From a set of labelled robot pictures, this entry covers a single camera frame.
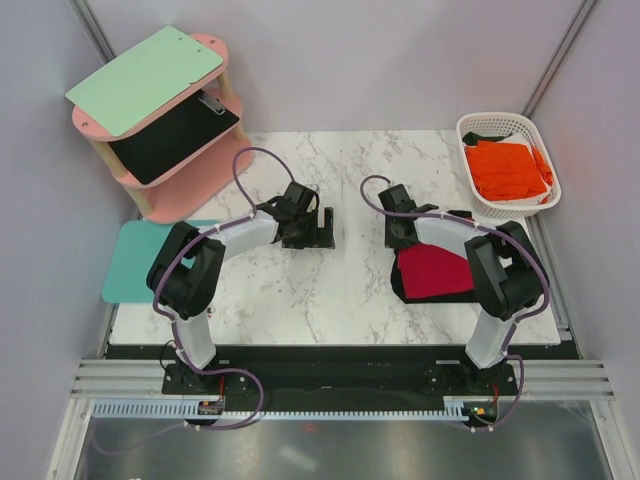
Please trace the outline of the white plastic basket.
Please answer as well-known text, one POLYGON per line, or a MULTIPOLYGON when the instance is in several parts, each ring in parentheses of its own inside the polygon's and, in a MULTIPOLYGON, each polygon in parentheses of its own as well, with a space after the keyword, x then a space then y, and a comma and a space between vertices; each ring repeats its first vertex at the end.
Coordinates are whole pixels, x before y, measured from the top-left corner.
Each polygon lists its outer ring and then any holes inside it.
POLYGON ((474 208, 482 215, 528 217, 559 202, 559 179, 537 127, 528 118, 508 112, 471 113, 458 120, 456 135, 474 208), (469 147, 462 142, 467 132, 506 139, 469 147))

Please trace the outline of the pink three-tier shelf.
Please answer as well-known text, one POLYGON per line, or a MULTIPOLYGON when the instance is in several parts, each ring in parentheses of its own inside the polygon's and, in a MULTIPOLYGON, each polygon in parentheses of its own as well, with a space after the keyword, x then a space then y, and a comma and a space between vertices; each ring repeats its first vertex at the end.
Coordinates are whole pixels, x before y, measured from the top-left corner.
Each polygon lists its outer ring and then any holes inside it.
POLYGON ((185 219, 244 171, 251 156, 225 43, 165 26, 65 94, 72 121, 141 215, 185 219))

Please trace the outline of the dark green garment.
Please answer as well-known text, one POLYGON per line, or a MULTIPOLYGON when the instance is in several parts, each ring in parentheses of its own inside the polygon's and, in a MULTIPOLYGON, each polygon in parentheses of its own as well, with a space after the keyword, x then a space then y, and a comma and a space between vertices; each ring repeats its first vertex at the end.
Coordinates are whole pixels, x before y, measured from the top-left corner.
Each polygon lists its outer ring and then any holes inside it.
POLYGON ((480 135, 475 132, 467 132, 462 137, 462 142, 465 146, 475 147, 479 142, 500 142, 506 139, 506 136, 487 136, 480 135))

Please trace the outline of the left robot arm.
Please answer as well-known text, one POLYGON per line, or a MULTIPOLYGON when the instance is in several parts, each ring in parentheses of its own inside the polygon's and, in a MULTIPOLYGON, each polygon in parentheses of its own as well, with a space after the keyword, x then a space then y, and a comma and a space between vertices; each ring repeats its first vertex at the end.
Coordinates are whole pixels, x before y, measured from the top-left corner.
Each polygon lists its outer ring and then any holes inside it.
POLYGON ((216 347, 207 308, 223 263, 254 248, 279 244, 286 249, 333 249, 334 209, 320 206, 319 194, 296 182, 282 195, 253 205, 249 213, 207 230, 181 221, 173 225, 146 277, 153 310, 171 325, 185 382, 208 393, 219 382, 211 363, 216 347))

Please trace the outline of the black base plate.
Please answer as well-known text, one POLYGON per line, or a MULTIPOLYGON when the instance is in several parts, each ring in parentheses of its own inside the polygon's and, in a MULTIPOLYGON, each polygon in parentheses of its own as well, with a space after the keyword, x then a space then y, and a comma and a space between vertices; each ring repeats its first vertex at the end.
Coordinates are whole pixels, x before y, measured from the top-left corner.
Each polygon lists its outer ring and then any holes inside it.
POLYGON ((461 346, 222 346, 207 367, 168 364, 162 391, 224 397, 230 411, 440 410, 444 399, 516 393, 512 366, 472 366, 461 346))

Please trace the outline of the aluminium rail frame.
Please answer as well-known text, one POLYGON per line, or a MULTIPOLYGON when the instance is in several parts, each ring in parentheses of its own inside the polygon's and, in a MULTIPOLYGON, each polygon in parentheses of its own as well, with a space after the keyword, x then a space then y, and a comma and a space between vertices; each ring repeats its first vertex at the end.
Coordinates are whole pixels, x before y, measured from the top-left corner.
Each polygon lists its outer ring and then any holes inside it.
MULTIPOLYGON (((154 360, 83 360, 72 392, 80 397, 141 397, 160 395, 165 373, 154 360)), ((599 360, 526 360, 526 400, 614 399, 604 364, 599 360)))

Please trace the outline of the mint green board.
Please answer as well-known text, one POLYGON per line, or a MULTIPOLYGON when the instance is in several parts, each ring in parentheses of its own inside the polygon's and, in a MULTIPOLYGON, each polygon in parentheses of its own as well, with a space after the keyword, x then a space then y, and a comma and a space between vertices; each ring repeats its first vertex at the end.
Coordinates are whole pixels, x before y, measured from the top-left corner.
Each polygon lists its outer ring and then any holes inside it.
POLYGON ((102 66, 65 97, 88 139, 126 138, 224 71, 220 39, 165 26, 102 66))

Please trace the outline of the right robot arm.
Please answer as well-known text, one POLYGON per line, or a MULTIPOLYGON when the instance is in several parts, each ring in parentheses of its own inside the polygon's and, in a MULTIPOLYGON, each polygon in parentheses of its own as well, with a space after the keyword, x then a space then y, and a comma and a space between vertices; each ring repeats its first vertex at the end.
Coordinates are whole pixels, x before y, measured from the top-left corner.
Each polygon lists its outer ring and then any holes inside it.
POLYGON ((415 246, 438 247, 470 268, 475 301, 480 305, 474 332, 465 347, 469 362, 458 368, 467 392, 483 392, 494 381, 492 367, 507 358, 519 324, 546 310, 548 275, 521 224, 476 222, 468 212, 417 206, 402 184, 378 194, 374 209, 385 218, 385 246, 398 252, 415 246))

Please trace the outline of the black clipboard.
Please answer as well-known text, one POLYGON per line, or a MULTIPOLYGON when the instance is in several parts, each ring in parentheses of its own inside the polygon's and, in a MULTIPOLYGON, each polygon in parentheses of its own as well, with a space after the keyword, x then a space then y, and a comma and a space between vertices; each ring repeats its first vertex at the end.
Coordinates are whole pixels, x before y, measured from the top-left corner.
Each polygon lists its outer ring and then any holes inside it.
POLYGON ((136 134, 109 146, 129 173, 148 185, 239 121, 216 97, 199 90, 136 134))

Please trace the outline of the teal cutting board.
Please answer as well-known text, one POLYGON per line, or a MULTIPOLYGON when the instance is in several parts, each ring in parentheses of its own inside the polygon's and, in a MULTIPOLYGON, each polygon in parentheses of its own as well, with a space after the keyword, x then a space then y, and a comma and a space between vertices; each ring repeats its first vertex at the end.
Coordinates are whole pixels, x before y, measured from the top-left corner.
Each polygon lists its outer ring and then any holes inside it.
POLYGON ((146 220, 130 221, 120 230, 102 290, 107 303, 158 302, 180 309, 200 308, 210 297, 207 284, 219 275, 226 252, 217 238, 203 237, 186 252, 163 286, 167 268, 185 245, 210 227, 200 221, 170 225, 146 220))

